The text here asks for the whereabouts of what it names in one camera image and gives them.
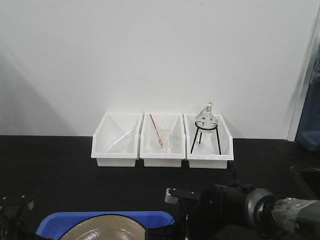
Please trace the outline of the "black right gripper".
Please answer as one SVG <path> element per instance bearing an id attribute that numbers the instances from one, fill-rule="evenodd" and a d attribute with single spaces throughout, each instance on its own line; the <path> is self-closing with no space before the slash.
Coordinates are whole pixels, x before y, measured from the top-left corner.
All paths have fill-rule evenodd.
<path id="1" fill-rule="evenodd" d="M 236 185 L 209 184 L 200 193 L 173 188 L 180 217 L 174 224 L 148 228 L 145 240 L 209 240 L 229 224 L 249 228 L 248 194 Z"/>

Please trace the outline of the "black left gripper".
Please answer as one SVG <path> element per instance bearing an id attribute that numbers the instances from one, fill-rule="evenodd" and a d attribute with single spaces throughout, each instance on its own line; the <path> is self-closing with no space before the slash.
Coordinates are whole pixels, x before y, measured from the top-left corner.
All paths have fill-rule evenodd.
<path id="1" fill-rule="evenodd" d="M 0 239 L 29 240 L 30 231 L 21 221 L 21 216 L 34 208 L 34 201 L 25 196 L 12 198 L 0 197 Z"/>

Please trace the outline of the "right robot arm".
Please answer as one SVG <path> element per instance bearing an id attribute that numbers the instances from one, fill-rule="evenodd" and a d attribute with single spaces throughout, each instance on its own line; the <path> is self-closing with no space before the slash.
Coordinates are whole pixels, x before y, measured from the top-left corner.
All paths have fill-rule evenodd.
<path id="1" fill-rule="evenodd" d="M 168 188 L 165 201 L 179 205 L 172 224 L 149 228 L 147 240 L 212 240 L 226 225 L 252 228 L 262 239 L 294 234 L 320 238 L 320 202 L 276 196 L 252 185 L 209 184 L 201 193 Z"/>

